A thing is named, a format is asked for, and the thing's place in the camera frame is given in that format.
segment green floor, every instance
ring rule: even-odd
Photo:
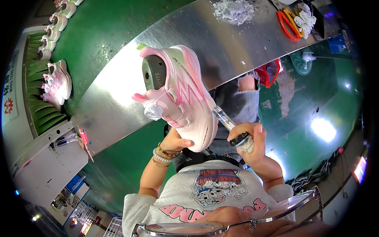
[[[73,114],[92,81],[124,45],[190,2],[84,1],[52,53],[53,61],[67,61],[72,76],[72,94],[63,106],[67,114]],[[322,42],[311,46],[311,51],[329,52],[329,48]],[[266,154],[279,161],[289,180],[317,167],[345,143],[362,95],[360,75],[352,61],[318,58],[307,76],[293,70],[289,57],[283,57],[282,62],[285,70],[277,82],[261,89],[260,115],[268,132]],[[84,167],[93,188],[85,200],[100,210],[121,214],[124,196],[138,191],[142,171],[151,150],[163,139],[165,124],[162,120],[152,122],[94,156],[95,163]],[[322,137],[329,140],[331,126],[336,135],[326,142]],[[166,179],[174,173],[170,167]]]

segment beaded bracelet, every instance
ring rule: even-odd
[[[162,152],[164,155],[166,155],[166,156],[168,156],[168,157],[170,157],[170,158],[175,158],[175,157],[177,157],[180,153],[182,153],[182,151],[179,151],[179,152],[177,152],[177,153],[175,153],[175,154],[167,153],[166,151],[163,151],[163,150],[162,150],[162,148],[161,148],[161,143],[162,143],[162,142],[158,143],[157,150],[159,150],[159,151]]]
[[[160,155],[158,155],[157,152],[156,152],[156,150],[157,150],[156,148],[154,148],[154,150],[153,150],[153,155],[154,155],[156,158],[158,158],[158,159],[161,160],[161,161],[167,162],[167,163],[171,163],[171,162],[172,162],[172,159],[166,159],[166,158],[161,157]]]

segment woman's left hand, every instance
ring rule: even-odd
[[[163,151],[181,151],[183,148],[193,146],[194,142],[183,139],[175,128],[171,128],[167,136],[163,139],[160,147]]]

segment denim shorts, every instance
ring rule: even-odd
[[[255,80],[256,88],[258,88],[257,90],[238,91],[239,80],[247,74],[217,87],[214,95],[216,104],[220,106],[234,122],[260,122],[258,115],[259,81]],[[207,149],[202,151],[202,153],[206,155],[222,155],[233,158],[239,162],[242,157],[237,153],[235,147],[229,145],[229,142],[226,140],[228,136],[229,131],[221,122],[219,122],[217,134],[213,142]],[[172,163],[175,168],[177,168],[189,160],[191,160],[190,157],[180,154],[172,161]],[[240,165],[240,168],[246,168],[246,165]]]

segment sneaker on conveyor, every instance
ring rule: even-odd
[[[58,106],[57,104],[59,105],[63,105],[64,104],[64,98],[61,94],[61,92],[59,91],[59,87],[57,87],[56,85],[49,85],[47,83],[44,83],[42,85],[42,89],[45,90],[45,94],[49,94],[49,95],[43,95],[42,94],[42,98],[45,98],[45,99],[49,99],[49,103],[54,105],[57,109],[58,109]]]
[[[42,46],[38,47],[38,51],[53,51],[55,49],[55,42],[54,41],[49,41],[46,39],[46,37],[41,38],[39,41],[43,43]]]
[[[79,6],[84,0],[69,0],[69,1],[75,3],[75,5]]]
[[[53,29],[58,29],[59,31],[63,31],[67,25],[68,19],[64,15],[59,15],[59,13],[53,13],[49,18],[51,24],[48,25]]]
[[[45,80],[49,84],[55,85],[59,93],[63,96],[65,100],[70,97],[71,94],[71,76],[67,72],[67,64],[65,60],[59,60],[56,63],[48,63],[48,67],[53,67],[54,71],[51,74],[44,74]]]
[[[50,60],[51,58],[51,52],[48,51],[48,50],[39,50],[37,51],[38,52],[38,55],[41,57],[40,60],[43,60],[43,59],[47,59],[47,60]]]
[[[69,2],[68,0],[62,0],[58,6],[62,7],[62,10],[58,13],[59,15],[64,15],[67,18],[72,17],[72,15],[76,11],[76,5],[73,2]]]
[[[50,93],[43,93],[41,98],[43,101],[54,105],[58,111],[61,111],[61,102],[55,96],[52,96]]]
[[[200,152],[213,141],[218,120],[210,105],[216,106],[201,81],[200,64],[192,49],[172,46],[169,49],[144,47],[139,55],[157,55],[166,64],[167,76],[163,87],[134,94],[132,99],[141,102],[145,115],[153,120],[163,118],[180,136],[194,142],[191,151]]]
[[[57,42],[59,40],[59,37],[61,37],[61,32],[58,29],[51,29],[50,25],[48,25],[48,28],[45,28],[45,31],[47,34],[42,35],[40,41],[47,40]]]

